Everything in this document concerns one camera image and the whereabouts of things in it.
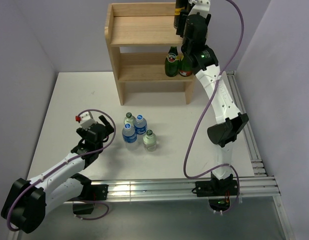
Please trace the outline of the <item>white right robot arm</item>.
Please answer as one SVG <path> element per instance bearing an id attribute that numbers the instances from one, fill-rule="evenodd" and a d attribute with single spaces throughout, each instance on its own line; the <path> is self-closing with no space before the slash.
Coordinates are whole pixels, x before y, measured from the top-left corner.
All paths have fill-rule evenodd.
<path id="1" fill-rule="evenodd" d="M 222 78 L 219 61 L 214 51 L 206 45 L 210 19 L 209 13 L 182 12 L 177 35 L 183 38 L 181 51 L 185 60 L 209 98 L 198 123 L 202 122 L 209 107 L 214 111 L 216 124 L 207 129 L 207 135 L 216 149 L 215 166 L 206 172 L 221 181 L 235 173 L 232 166 L 234 142 L 249 117 L 236 106 Z"/>

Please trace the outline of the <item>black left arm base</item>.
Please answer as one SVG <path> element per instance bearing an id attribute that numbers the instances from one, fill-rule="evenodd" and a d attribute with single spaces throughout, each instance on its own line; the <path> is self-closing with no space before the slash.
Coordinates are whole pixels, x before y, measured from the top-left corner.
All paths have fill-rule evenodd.
<path id="1" fill-rule="evenodd" d="M 79 181 L 79 183 L 83 186 L 80 195 L 72 198 L 75 202 L 80 202 L 72 204 L 72 212 L 74 216 L 85 221 L 99 220 L 105 217 L 110 211 L 109 205 L 103 202 L 107 199 L 109 185 L 92 184 L 92 180 L 79 173 L 74 174 L 71 178 Z M 83 215 L 90 215 L 96 205 L 106 207 L 105 213 L 98 217 L 83 217 Z"/>

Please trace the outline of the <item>black can yellow label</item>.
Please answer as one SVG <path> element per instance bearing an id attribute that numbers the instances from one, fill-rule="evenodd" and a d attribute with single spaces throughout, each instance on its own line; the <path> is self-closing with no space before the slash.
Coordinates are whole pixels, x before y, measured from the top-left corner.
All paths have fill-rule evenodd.
<path id="1" fill-rule="evenodd" d="M 185 10 L 188 5 L 188 0 L 176 0 L 175 1 L 175 8 L 174 8 L 174 21 L 173 26 L 175 29 L 178 28 L 180 14 L 182 10 Z"/>

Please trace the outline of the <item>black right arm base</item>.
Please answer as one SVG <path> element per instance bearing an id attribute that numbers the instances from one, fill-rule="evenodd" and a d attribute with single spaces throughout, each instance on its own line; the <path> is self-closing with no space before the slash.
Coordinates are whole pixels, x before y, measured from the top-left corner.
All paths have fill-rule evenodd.
<path id="1" fill-rule="evenodd" d="M 208 204 L 212 212 L 222 216 L 239 203 L 240 182 L 238 178 L 234 179 L 232 173 L 229 177 L 221 180 L 212 174 L 210 180 L 196 181 L 191 192 L 198 198 L 208 197 Z"/>

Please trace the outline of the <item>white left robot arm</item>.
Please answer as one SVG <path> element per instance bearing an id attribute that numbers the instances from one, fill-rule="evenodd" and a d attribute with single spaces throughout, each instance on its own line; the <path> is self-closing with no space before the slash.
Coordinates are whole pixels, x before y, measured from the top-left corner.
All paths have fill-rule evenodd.
<path id="1" fill-rule="evenodd" d="M 76 133 L 80 141 L 59 163 L 29 180 L 19 178 L 11 186 L 1 210 L 11 232 L 33 232 L 45 216 L 71 199 L 89 202 L 91 180 L 80 172 L 110 146 L 116 124 L 105 112 L 94 120 L 92 109 L 80 112 Z"/>

